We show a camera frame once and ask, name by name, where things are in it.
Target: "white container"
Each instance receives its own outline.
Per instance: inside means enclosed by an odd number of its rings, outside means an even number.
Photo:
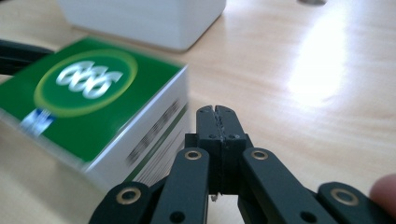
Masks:
[[[187,50],[226,0],[58,0],[71,24],[173,50]]]

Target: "green cardboard box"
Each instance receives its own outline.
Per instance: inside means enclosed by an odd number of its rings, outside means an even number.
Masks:
[[[189,131],[186,67],[86,38],[0,84],[0,119],[100,189],[164,177]]]

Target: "finger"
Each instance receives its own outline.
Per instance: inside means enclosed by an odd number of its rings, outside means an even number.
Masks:
[[[370,191],[370,198],[396,220],[396,174],[378,179]]]

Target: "metal screw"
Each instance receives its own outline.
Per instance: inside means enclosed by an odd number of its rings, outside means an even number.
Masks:
[[[187,160],[196,161],[202,157],[202,154],[199,151],[191,150],[186,152],[186,154],[184,154],[184,157],[186,157]]]
[[[231,139],[238,139],[241,136],[239,136],[238,134],[235,133],[235,134],[229,134],[228,137],[231,138]]]
[[[117,194],[117,202],[120,204],[131,204],[137,202],[139,200],[140,196],[142,195],[142,192],[140,189],[135,188],[135,187],[129,187],[122,189],[118,194]]]
[[[268,159],[268,154],[266,152],[260,151],[260,150],[254,150],[251,152],[251,156],[259,161],[263,161]]]
[[[332,191],[330,191],[330,194],[339,203],[343,203],[343,204],[348,205],[348,206],[355,206],[355,205],[359,204],[358,197],[356,197],[356,195],[353,194],[352,192],[350,192],[349,190],[346,190],[346,189],[332,189]]]

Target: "table surface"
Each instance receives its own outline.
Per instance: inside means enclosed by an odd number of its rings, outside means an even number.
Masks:
[[[0,38],[58,50],[94,35],[187,63],[192,118],[226,105],[307,188],[339,181],[368,194],[396,168],[395,11],[392,0],[229,0],[190,50],[169,52],[74,28],[54,0],[9,0]],[[103,197],[0,122],[0,223],[87,223]],[[208,223],[243,223],[236,197],[210,203]]]

